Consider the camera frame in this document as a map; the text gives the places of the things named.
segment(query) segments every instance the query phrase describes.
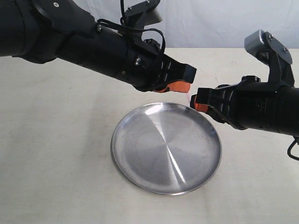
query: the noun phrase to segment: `white backdrop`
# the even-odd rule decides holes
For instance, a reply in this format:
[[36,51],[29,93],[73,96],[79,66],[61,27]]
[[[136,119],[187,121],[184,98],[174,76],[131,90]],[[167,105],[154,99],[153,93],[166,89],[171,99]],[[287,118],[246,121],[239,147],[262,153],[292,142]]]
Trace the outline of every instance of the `white backdrop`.
[[[141,1],[125,0],[125,4]],[[96,18],[119,22],[119,0],[75,2]],[[243,47],[244,38],[260,28],[287,47],[299,48],[297,0],[161,0],[158,10],[164,20],[154,26],[164,32],[169,48]]]

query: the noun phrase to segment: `round metal plate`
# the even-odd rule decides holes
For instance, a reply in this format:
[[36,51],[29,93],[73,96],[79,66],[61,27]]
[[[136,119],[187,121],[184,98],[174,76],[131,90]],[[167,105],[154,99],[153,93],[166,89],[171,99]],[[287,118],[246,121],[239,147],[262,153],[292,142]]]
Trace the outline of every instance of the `round metal plate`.
[[197,111],[173,103],[142,106],[117,126],[111,153],[135,185],[163,195],[180,195],[206,183],[221,160],[221,142]]

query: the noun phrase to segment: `white table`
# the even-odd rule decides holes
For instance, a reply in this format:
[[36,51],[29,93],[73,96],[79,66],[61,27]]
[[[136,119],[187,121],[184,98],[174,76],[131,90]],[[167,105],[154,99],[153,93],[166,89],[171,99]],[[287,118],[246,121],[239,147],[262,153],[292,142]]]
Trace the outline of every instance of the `white table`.
[[[198,87],[263,80],[268,68],[243,49],[167,49],[198,68]],[[292,50],[299,80],[299,50]],[[1,224],[297,224],[299,162],[292,137],[237,131],[212,121],[221,165],[204,187],[159,196],[129,183],[110,156],[118,122],[154,102],[188,105],[180,93],[141,93],[128,84],[56,60],[0,59]]]

